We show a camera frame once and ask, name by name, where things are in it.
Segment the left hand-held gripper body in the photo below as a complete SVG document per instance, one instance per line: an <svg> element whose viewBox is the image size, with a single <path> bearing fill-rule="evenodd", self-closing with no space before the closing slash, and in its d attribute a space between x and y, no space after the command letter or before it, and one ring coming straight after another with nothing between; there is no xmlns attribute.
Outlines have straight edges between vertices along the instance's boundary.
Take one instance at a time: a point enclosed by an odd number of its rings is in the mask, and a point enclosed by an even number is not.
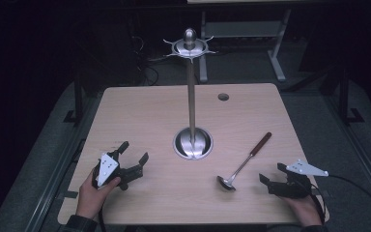
<svg viewBox="0 0 371 232"><path fill-rule="evenodd" d="M107 185L116 177L121 178L121 182L117 185L121 190L127 190L128 184L143 176L143 166L137 163L130 168L122 168L119 163L117 150L110 153L105 153L100 157L99 163L93 171L92 186L96 189Z"/></svg>

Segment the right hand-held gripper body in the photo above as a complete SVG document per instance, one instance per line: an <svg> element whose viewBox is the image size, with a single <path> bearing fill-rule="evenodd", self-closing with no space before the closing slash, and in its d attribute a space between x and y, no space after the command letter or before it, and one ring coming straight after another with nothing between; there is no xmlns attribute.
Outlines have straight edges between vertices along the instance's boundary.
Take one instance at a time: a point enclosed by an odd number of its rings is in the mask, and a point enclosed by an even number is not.
<svg viewBox="0 0 371 232"><path fill-rule="evenodd" d="M309 176L328 176L326 170L322 170L301 159L286 166L287 181L285 183L270 181L267 185L269 194L292 199L304 198L311 194L312 184Z"/></svg>

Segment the person's right hand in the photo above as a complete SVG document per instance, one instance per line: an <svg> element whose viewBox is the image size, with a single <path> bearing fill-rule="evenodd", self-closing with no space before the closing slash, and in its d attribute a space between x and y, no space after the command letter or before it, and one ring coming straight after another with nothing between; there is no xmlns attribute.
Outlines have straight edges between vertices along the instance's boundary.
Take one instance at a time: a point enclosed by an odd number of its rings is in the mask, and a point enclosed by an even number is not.
<svg viewBox="0 0 371 232"><path fill-rule="evenodd" d="M302 227L323 224L317 206L310 196L299 199L282 197L282 200L287 203L290 209L294 212Z"/></svg>

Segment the person's left hand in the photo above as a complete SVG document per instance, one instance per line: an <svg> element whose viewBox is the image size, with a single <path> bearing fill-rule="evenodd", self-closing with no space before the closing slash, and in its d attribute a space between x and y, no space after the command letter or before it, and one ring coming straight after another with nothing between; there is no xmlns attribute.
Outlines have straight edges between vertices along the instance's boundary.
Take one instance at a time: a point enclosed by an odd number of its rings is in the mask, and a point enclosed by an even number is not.
<svg viewBox="0 0 371 232"><path fill-rule="evenodd" d="M79 188L78 203L75 214L77 216L94 219L100 211L103 203L110 192L121 182L120 177L114 178L101 189L92 186L93 172L90 172L87 179Z"/></svg>

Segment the metal utensil hanging rack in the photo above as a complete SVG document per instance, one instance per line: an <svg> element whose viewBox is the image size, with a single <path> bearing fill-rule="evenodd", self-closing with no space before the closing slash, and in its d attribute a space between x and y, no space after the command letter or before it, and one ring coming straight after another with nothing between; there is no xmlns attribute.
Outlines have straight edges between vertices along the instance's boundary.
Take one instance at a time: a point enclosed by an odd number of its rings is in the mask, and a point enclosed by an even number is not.
<svg viewBox="0 0 371 232"><path fill-rule="evenodd" d="M183 58L186 65L188 127L176 133L173 148L175 153L185 160L201 160L211 152L214 140L207 130L196 126L194 60L211 51L207 40L198 39L192 28L185 29L181 39L175 42L164 42L171 45L169 56Z"/></svg>

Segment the black metal stand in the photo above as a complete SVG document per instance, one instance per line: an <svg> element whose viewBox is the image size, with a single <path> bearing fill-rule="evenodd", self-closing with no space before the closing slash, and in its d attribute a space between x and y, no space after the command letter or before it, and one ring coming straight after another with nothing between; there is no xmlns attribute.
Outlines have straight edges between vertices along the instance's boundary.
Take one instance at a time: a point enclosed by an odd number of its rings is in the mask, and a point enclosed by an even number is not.
<svg viewBox="0 0 371 232"><path fill-rule="evenodd" d="M364 119L356 108L349 107L350 78L346 69L343 69L339 78L338 113L341 121L349 126L351 123L364 123Z"/></svg>

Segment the white metal desk frame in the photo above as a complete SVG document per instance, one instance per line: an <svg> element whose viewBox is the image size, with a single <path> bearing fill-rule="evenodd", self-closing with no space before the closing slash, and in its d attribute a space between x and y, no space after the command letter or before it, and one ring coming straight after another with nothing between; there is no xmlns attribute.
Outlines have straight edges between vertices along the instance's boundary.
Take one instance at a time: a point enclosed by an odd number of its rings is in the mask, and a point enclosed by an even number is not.
<svg viewBox="0 0 371 232"><path fill-rule="evenodd" d="M203 12L201 20L201 38L275 39L273 48L268 51L268 56L276 79L279 82L284 82L286 80L286 77L278 61L278 52L288 26L291 11L291 9L286 10L280 20L235 22L209 22L206 19L206 13Z"/></svg>

